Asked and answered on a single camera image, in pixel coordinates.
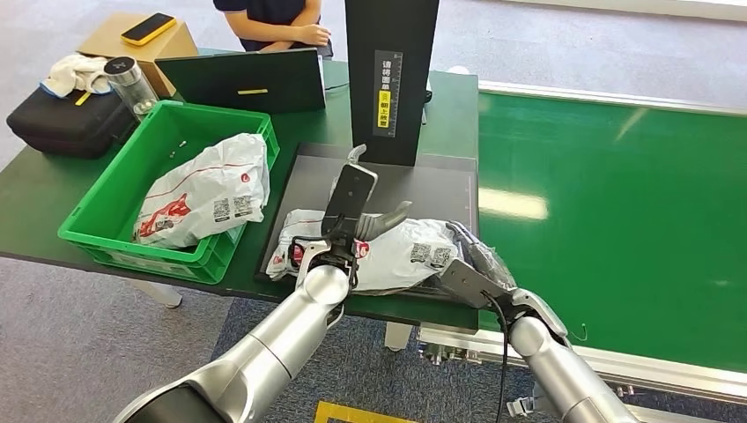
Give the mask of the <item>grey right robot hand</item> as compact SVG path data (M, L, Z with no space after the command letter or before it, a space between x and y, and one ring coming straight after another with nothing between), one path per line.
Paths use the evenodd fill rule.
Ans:
M452 239L461 250L464 261L475 271L505 291L517 287L513 275L494 248L488 247L458 221L449 220L445 227L452 233Z

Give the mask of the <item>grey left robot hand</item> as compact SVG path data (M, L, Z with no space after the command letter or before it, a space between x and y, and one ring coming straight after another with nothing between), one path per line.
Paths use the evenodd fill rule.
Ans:
M355 238L372 241L403 223L408 218L411 201L402 201L393 211L383 214L362 213L355 229Z

